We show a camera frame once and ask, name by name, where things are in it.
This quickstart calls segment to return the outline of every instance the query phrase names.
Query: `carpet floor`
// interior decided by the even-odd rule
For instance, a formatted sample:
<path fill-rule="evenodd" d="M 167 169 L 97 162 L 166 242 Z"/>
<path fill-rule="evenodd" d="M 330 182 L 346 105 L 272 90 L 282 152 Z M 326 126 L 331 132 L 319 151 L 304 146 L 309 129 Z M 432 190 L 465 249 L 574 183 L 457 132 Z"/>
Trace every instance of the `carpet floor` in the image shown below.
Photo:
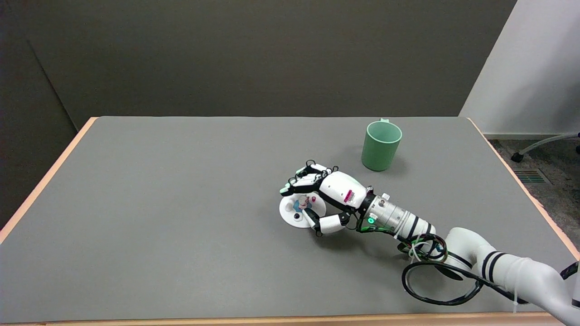
<path fill-rule="evenodd" d="M 578 140 L 559 140 L 544 144 L 524 155 L 521 163 L 510 159 L 513 153 L 533 144 L 533 140 L 490 140 L 512 168 L 539 169 L 550 183 L 524 183 L 530 194 L 546 209 L 554 222 L 580 249 L 580 155 Z"/>

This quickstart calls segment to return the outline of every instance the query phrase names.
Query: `green mug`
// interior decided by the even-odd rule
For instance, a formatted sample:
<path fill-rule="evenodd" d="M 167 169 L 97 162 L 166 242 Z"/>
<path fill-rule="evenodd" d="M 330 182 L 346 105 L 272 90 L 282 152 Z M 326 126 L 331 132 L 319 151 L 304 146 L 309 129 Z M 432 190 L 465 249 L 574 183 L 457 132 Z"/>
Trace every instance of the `green mug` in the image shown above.
<path fill-rule="evenodd" d="M 362 146 L 362 164 L 373 171 L 389 168 L 403 132 L 389 119 L 381 119 L 367 126 L 367 135 Z"/>

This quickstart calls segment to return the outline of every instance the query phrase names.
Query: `white wall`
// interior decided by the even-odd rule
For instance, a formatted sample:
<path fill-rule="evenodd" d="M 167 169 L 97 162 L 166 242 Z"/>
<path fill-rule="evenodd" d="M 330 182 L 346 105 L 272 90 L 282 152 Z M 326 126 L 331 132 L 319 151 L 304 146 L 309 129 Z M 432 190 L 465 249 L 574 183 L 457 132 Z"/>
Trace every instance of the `white wall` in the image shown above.
<path fill-rule="evenodd" d="M 459 115 L 487 135 L 580 132 L 580 1 L 519 0 Z"/>

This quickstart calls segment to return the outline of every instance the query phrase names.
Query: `floor vent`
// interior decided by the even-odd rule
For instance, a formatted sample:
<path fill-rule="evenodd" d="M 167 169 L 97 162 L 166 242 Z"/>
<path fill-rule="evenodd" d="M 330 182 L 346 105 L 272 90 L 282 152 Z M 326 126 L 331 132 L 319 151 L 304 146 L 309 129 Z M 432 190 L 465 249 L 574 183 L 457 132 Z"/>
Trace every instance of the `floor vent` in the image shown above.
<path fill-rule="evenodd" d="M 513 169 L 522 183 L 550 183 L 539 169 Z"/>

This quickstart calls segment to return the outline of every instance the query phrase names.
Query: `wooden table edge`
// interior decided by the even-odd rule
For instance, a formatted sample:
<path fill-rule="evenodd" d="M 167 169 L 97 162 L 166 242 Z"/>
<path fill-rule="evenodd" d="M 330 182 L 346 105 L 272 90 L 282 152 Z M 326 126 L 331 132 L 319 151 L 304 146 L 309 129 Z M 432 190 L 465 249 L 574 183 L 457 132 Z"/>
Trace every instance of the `wooden table edge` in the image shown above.
<path fill-rule="evenodd" d="M 16 213 L 10 218 L 7 224 L 0 230 L 0 245 L 4 242 L 10 232 L 14 229 L 16 224 L 20 221 L 22 216 L 38 198 L 42 190 L 49 183 L 51 178 L 56 174 L 63 162 L 68 158 L 73 149 L 81 141 L 86 132 L 93 125 L 98 117 L 90 118 L 81 130 L 77 133 L 75 138 L 59 156 L 56 162 L 50 167 L 50 170 L 45 174 L 38 185 L 33 189 L 32 193 L 26 198 L 22 205 L 18 208 Z M 556 232 L 558 237 L 562 240 L 564 245 L 570 250 L 574 257 L 580 260 L 580 252 L 576 249 L 572 241 L 566 234 L 556 225 L 552 218 L 548 215 L 542 204 L 536 200 L 529 191 L 522 184 L 520 179 L 512 171 L 510 166 L 503 160 L 495 148 L 487 141 L 481 130 L 477 125 L 467 118 L 489 145 L 491 150 L 499 158 L 499 160 L 508 169 L 512 177 L 520 185 L 524 193 L 530 198 L 532 203 L 536 206 L 538 211 L 546 219 L 548 225 Z M 385 314 L 385 315 L 352 315 L 352 316 L 321 316 L 321 317 L 265 317 L 265 318 L 196 318 L 196 319 L 160 319 L 160 320 L 106 320 L 106 321 L 57 321 L 46 323 L 14 323 L 14 324 L 0 324 L 0 325 L 22 325 L 22 326 L 184 326 L 184 325 L 239 325 L 239 324 L 259 324 L 259 325 L 277 325 L 277 324 L 300 324 L 300 325 L 314 325 L 321 323 L 333 323 L 335 325 L 409 325 L 409 323 L 421 323 L 422 325 L 462 325 L 466 323 L 473 324 L 477 321 L 478 324 L 500 324 L 509 325 L 518 323 L 537 324 L 537 323 L 554 323 L 556 320 L 550 314 L 540 312 L 526 312 L 526 313 L 445 313 L 445 314 Z"/>
<path fill-rule="evenodd" d="M 72 139 L 71 143 L 68 144 L 67 148 L 64 149 L 64 152 L 62 154 L 60 154 L 60 156 L 56 160 L 56 162 L 50 167 L 50 169 L 44 175 L 44 177 L 42 177 L 42 179 L 37 184 L 37 186 L 34 187 L 32 193 L 30 193 L 30 195 L 28 195 L 28 197 L 22 203 L 22 205 L 18 208 L 16 213 L 14 213 L 14 215 L 12 215 L 12 217 L 8 220 L 6 225 L 4 225 L 2 230 L 0 230 L 0 244 L 2 244 L 4 242 L 4 240 L 6 240 L 8 234 L 10 234 L 10 232 L 14 229 L 14 227 L 20 221 L 22 216 L 24 216 L 24 214 L 26 214 L 26 211 L 30 208 L 30 206 L 32 206 L 32 204 L 34 203 L 36 198 L 38 198 L 40 193 L 44 190 L 46 185 L 49 183 L 49 181 L 55 175 L 56 171 L 59 170 L 60 166 L 64 163 L 64 161 L 70 155 L 72 150 L 77 146 L 78 142 L 81 141 L 82 137 L 85 136 L 85 134 L 89 130 L 90 126 L 92 126 L 96 120 L 97 120 L 97 118 L 93 117 L 93 118 L 90 118 L 85 123 L 85 125 L 81 128 L 81 130 L 79 130 L 79 132 L 77 133 L 75 138 Z"/>

